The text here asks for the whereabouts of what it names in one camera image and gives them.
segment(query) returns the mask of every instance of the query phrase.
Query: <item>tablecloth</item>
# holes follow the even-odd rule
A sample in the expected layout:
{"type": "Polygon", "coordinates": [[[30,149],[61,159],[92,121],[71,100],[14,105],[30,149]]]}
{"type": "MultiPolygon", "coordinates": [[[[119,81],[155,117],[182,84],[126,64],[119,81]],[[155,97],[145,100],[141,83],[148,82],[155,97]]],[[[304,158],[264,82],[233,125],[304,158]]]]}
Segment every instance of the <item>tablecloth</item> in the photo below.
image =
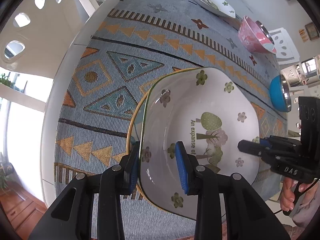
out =
{"type": "MultiPolygon", "coordinates": [[[[138,102],[157,79],[179,69],[222,70],[254,107],[260,137],[285,136],[286,116],[273,108],[268,92],[279,74],[276,59],[248,52],[238,28],[239,20],[214,15],[193,0],[120,0],[92,37],[65,95],[54,158],[56,195],[77,173],[99,174],[119,163],[138,102]]],[[[261,162],[252,186],[267,200],[279,182],[261,162]]],[[[159,210],[136,190],[122,196],[121,205],[126,239],[194,233],[195,221],[159,210]]]]}

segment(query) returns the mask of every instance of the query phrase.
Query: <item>black wire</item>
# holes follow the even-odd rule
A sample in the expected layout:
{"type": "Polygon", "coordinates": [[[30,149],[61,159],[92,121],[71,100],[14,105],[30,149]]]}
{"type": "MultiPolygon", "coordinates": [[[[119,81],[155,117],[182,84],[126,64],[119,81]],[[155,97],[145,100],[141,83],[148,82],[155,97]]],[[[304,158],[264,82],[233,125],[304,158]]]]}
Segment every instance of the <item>black wire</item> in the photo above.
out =
{"type": "MultiPolygon", "coordinates": [[[[309,189],[311,189],[318,181],[319,181],[320,178],[316,179],[316,181],[314,183],[312,183],[307,189],[305,189],[301,195],[305,194],[309,189]]],[[[274,214],[278,214],[282,211],[282,209],[278,210],[277,212],[274,212],[274,214]]]]}

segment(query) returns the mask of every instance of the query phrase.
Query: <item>screw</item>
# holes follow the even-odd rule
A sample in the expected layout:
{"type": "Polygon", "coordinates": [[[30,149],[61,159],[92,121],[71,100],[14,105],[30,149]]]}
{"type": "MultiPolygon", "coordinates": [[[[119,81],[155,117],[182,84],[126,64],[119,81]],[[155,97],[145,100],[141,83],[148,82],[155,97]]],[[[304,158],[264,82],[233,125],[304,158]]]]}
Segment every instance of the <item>screw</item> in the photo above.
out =
{"type": "Polygon", "coordinates": [[[234,173],[232,175],[232,177],[235,179],[235,180],[241,180],[242,176],[239,174],[239,173],[234,173]]]}
{"type": "Polygon", "coordinates": [[[85,174],[82,172],[76,175],[76,179],[83,179],[84,177],[85,177],[85,174]]]}
{"type": "Polygon", "coordinates": [[[122,167],[121,167],[119,164],[112,166],[112,170],[113,170],[113,171],[119,171],[119,170],[121,170],[121,168],[122,168],[122,167]]]}
{"type": "Polygon", "coordinates": [[[205,167],[203,165],[198,165],[198,166],[196,166],[196,170],[197,171],[204,171],[205,167]]]}

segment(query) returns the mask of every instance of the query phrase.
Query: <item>teal triangle pattern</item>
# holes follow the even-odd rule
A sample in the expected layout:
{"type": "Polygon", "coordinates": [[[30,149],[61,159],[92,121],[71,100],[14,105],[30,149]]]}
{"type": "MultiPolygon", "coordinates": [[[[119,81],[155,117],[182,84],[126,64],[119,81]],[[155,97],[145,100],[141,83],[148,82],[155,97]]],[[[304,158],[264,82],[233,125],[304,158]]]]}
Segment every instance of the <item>teal triangle pattern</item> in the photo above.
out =
{"type": "Polygon", "coordinates": [[[129,82],[164,66],[163,63],[157,61],[118,52],[107,51],[107,54],[125,82],[129,82]]]}
{"type": "Polygon", "coordinates": [[[123,86],[91,102],[84,110],[130,121],[137,105],[130,91],[123,86]]]}

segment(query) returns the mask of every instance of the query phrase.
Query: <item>white floral plate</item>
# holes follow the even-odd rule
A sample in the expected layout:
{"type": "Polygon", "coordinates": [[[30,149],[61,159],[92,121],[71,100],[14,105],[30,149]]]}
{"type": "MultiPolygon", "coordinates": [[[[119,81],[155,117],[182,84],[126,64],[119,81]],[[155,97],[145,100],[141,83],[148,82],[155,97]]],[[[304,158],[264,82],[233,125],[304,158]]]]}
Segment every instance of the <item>white floral plate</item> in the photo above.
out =
{"type": "Polygon", "coordinates": [[[196,219],[197,196],[181,188],[174,144],[182,141],[200,164],[228,176],[238,172],[252,184],[259,158],[239,152],[237,144],[257,137],[255,110],[222,71],[208,67],[173,73],[157,81],[146,99],[139,186],[156,206],[196,219]]]}
{"type": "Polygon", "coordinates": [[[203,8],[220,16],[236,18],[234,8],[225,0],[194,0],[203,8]]]}

